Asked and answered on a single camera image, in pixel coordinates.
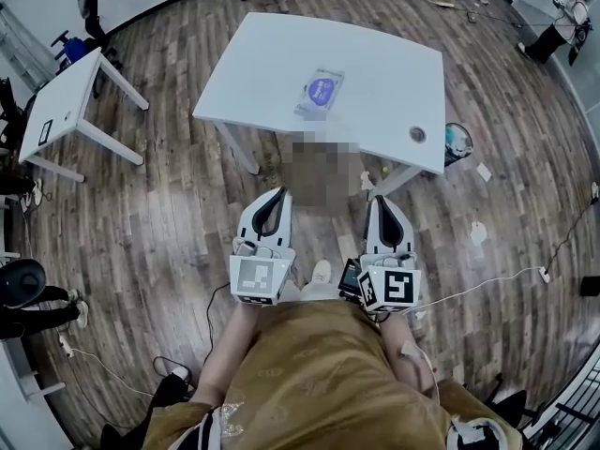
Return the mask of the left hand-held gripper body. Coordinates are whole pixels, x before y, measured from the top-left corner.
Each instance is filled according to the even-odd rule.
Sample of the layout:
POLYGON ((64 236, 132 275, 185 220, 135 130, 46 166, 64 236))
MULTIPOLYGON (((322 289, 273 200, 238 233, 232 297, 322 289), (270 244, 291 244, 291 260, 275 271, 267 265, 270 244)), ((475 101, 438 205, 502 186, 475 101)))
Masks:
POLYGON ((242 304, 276 306, 295 257, 290 247, 272 249, 235 239, 229 266, 232 297, 242 304))

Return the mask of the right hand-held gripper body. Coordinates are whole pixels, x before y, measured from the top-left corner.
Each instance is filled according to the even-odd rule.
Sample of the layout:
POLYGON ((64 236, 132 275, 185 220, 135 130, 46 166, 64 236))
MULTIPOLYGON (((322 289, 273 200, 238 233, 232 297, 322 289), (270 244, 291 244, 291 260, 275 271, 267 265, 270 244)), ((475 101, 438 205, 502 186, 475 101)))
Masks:
POLYGON ((357 281, 365 311, 389 313, 416 307, 421 271, 415 268, 414 252, 365 254, 359 262, 357 281))

